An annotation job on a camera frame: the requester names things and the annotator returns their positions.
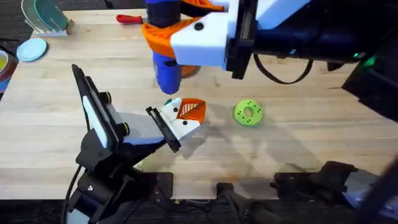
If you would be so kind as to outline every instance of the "red screwdriver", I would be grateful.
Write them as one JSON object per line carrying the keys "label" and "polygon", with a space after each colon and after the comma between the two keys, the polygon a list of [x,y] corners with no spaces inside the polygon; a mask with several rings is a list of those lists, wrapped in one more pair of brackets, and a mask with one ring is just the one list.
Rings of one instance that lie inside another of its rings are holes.
{"label": "red screwdriver", "polygon": [[122,14],[117,15],[116,20],[122,24],[143,24],[147,22],[147,19],[143,19],[142,16],[128,16]]}

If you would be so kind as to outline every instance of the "screw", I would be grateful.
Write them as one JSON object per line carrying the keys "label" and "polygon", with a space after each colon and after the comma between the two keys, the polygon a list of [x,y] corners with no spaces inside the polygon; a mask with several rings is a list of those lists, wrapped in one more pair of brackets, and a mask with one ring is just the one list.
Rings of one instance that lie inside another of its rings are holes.
{"label": "screw", "polygon": [[203,30],[203,28],[205,28],[205,25],[203,25],[203,23],[201,22],[197,22],[194,26],[195,30],[199,31],[199,30]]}

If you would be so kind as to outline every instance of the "black cable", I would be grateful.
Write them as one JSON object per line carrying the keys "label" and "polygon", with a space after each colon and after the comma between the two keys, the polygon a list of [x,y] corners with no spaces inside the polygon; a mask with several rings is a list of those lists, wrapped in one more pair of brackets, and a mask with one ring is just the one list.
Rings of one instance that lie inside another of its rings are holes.
{"label": "black cable", "polygon": [[[90,121],[88,120],[88,115],[87,115],[86,111],[85,110],[83,110],[83,111],[85,112],[86,128],[87,128],[87,132],[88,132],[88,131],[90,131]],[[67,214],[67,207],[68,207],[68,201],[70,198],[70,193],[72,192],[73,185],[75,185],[75,182],[76,182],[77,176],[80,173],[80,170],[81,170],[81,165],[79,165],[77,167],[75,174],[73,175],[72,179],[70,180],[67,194],[65,196],[65,201],[63,201],[63,204],[62,204],[60,224],[65,224],[65,215]]]}
{"label": "black cable", "polygon": [[132,216],[132,214],[144,203],[144,200],[141,200],[141,202],[133,209],[131,210],[130,214],[123,220],[121,224],[125,224],[129,218]]}
{"label": "black cable", "polygon": [[70,193],[72,192],[73,185],[76,182],[76,178],[77,178],[77,175],[79,174],[80,170],[81,170],[81,165],[79,165],[77,167],[76,172],[73,175],[72,180],[70,181],[70,184],[69,184],[69,187],[68,187],[68,190],[67,190],[67,194],[65,196],[65,201],[63,201],[63,205],[62,205],[62,213],[61,213],[60,224],[65,224],[65,216],[67,214],[68,200],[70,198]]}
{"label": "black cable", "polygon": [[[163,195],[163,197],[164,197],[166,200],[168,200],[168,198],[165,196],[165,194],[163,193],[163,191],[162,191],[161,189],[159,189],[159,192]],[[157,202],[154,202],[154,204],[157,205],[157,206],[158,206],[159,208],[161,208],[161,209],[164,209],[164,210],[171,210],[171,211],[173,211],[173,212],[179,212],[179,213],[190,213],[190,212],[193,212],[193,211],[196,211],[196,210],[202,211],[202,212],[205,213],[207,222],[208,222],[209,224],[213,224],[213,222],[212,222],[212,220],[211,220],[211,218],[210,218],[210,216],[209,216],[209,213],[212,211],[213,205],[218,201],[219,198],[220,198],[220,197],[217,197],[216,199],[212,200],[211,202],[205,204],[204,206],[195,205],[192,201],[185,201],[185,200],[182,200],[182,201],[180,202],[180,203],[181,203],[182,205],[184,205],[185,207],[193,207],[193,208],[194,208],[194,209],[191,209],[191,210],[176,210],[176,209],[174,209],[174,208],[167,208],[167,207],[163,207],[162,205],[160,205],[160,204],[157,203]]]}
{"label": "black cable", "polygon": [[307,66],[305,67],[304,72],[301,74],[301,76],[298,77],[298,79],[296,79],[292,82],[285,82],[285,81],[282,81],[282,80],[278,79],[277,77],[275,77],[273,74],[271,74],[271,72],[268,72],[268,70],[262,65],[258,54],[253,54],[253,57],[254,57],[254,62],[257,65],[257,68],[260,70],[260,72],[263,75],[265,75],[270,80],[272,80],[276,83],[279,83],[279,84],[283,84],[283,85],[294,84],[294,83],[298,83],[299,81],[303,80],[310,73],[312,65],[313,65],[313,60],[309,60],[307,63]]}

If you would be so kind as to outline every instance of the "wooden table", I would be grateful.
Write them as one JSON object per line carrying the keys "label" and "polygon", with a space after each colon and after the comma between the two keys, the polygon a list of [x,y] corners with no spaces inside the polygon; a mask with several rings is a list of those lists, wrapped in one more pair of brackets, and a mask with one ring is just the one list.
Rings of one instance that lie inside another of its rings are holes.
{"label": "wooden table", "polygon": [[[40,60],[21,62],[0,103],[0,198],[63,198],[76,169],[85,120],[71,64],[80,66],[118,111],[146,114],[170,98],[155,81],[152,54],[138,25],[119,25],[116,14],[144,10],[70,11],[70,37],[45,38]],[[306,61],[263,57],[285,80]],[[206,100],[206,121],[174,154],[167,146],[148,157],[144,170],[174,173],[175,198],[214,198],[215,184],[234,182],[239,193],[269,198],[275,172],[286,167],[316,171],[340,161],[380,173],[398,152],[398,124],[384,119],[340,88],[352,71],[327,72],[314,64],[301,83],[284,86],[251,62],[244,80],[220,68],[202,68],[175,96]],[[264,122],[245,128],[232,118],[234,104],[254,99]]]}

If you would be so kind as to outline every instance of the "green 3d printed part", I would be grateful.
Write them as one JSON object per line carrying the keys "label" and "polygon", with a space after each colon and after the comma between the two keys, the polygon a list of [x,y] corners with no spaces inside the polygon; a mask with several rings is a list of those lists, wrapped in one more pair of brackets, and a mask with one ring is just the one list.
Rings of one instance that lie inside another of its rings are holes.
{"label": "green 3d printed part", "polygon": [[235,106],[234,117],[243,126],[255,126],[262,119],[262,108],[254,100],[243,100]]}

